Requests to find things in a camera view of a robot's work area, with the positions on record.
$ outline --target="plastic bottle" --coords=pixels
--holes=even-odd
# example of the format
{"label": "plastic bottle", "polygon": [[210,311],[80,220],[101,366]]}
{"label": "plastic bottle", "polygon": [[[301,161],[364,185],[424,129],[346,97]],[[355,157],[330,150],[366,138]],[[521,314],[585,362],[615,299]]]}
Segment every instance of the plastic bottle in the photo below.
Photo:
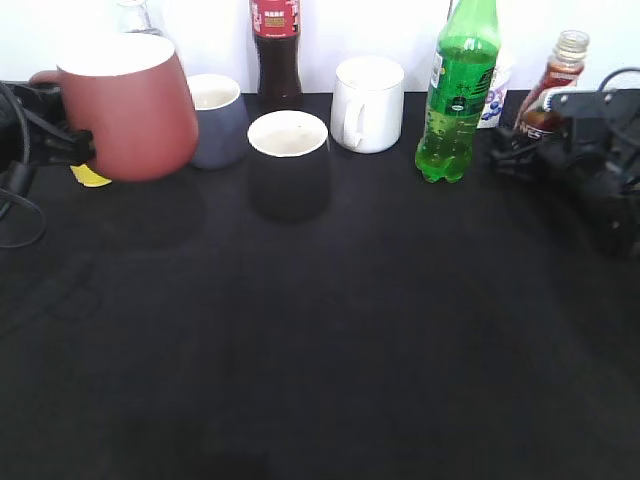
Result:
{"label": "plastic bottle", "polygon": [[500,51],[496,0],[460,0],[438,37],[416,166],[454,183],[471,163],[473,136]]}
{"label": "plastic bottle", "polygon": [[299,106],[300,0],[250,0],[260,61],[258,96],[268,110]]}
{"label": "plastic bottle", "polygon": [[478,128],[496,128],[500,124],[513,65],[513,55],[503,46],[498,55],[496,68],[493,70],[491,88],[484,103]]}
{"label": "plastic bottle", "polygon": [[523,147],[541,140],[560,126],[562,118],[543,109],[546,92],[554,87],[578,84],[578,78],[584,70],[588,46],[589,35],[586,33],[567,30],[560,34],[544,75],[520,107],[516,119],[514,147]]}

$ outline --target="bottle cap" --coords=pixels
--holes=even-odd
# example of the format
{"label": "bottle cap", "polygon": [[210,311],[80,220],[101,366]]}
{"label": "bottle cap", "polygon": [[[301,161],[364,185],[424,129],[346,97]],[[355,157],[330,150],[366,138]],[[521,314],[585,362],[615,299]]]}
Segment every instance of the bottle cap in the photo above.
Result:
{"label": "bottle cap", "polygon": [[118,5],[122,7],[137,7],[143,5],[146,0],[118,0]]}
{"label": "bottle cap", "polygon": [[564,60],[579,62],[587,56],[589,46],[589,35],[578,30],[566,30],[560,34],[558,43],[553,49],[553,53]]}

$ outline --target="bottle label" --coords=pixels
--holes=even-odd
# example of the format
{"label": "bottle label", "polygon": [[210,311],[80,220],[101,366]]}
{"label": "bottle label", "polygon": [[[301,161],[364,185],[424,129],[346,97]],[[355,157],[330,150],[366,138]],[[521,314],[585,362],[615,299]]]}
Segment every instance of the bottle label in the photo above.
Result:
{"label": "bottle label", "polygon": [[251,0],[253,31],[265,38],[300,33],[300,0]]}
{"label": "bottle label", "polygon": [[578,78],[584,70],[584,66],[580,65],[573,70],[566,70],[551,63],[547,65],[547,70],[538,84],[533,88],[527,98],[520,106],[518,115],[516,116],[516,126],[524,121],[524,116],[530,111],[542,111],[544,98],[550,89],[555,87],[575,87],[578,84]]}
{"label": "bottle label", "polygon": [[523,125],[523,130],[525,136],[534,141],[542,140],[544,137],[548,137],[552,135],[553,132],[548,132],[546,130],[540,130],[539,128],[532,127],[531,125]]}
{"label": "bottle label", "polygon": [[464,63],[436,53],[429,109],[448,116],[480,115],[491,87],[492,63]]}

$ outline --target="blue mug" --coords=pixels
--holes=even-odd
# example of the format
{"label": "blue mug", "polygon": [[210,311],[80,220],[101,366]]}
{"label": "blue mug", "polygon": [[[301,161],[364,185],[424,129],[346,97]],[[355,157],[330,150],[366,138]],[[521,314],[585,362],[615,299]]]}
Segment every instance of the blue mug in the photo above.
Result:
{"label": "blue mug", "polygon": [[232,165],[247,153],[249,116],[237,82],[205,73],[187,78],[198,115],[200,138],[191,165],[215,170]]}

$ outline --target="yellow object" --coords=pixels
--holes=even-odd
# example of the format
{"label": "yellow object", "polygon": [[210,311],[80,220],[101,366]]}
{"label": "yellow object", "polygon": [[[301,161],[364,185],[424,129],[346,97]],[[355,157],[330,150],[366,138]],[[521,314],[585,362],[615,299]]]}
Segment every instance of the yellow object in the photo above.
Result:
{"label": "yellow object", "polygon": [[105,185],[109,185],[111,183],[111,180],[101,177],[86,165],[71,167],[71,171],[76,176],[76,180],[78,180],[78,182],[80,182],[85,187],[104,187]]}

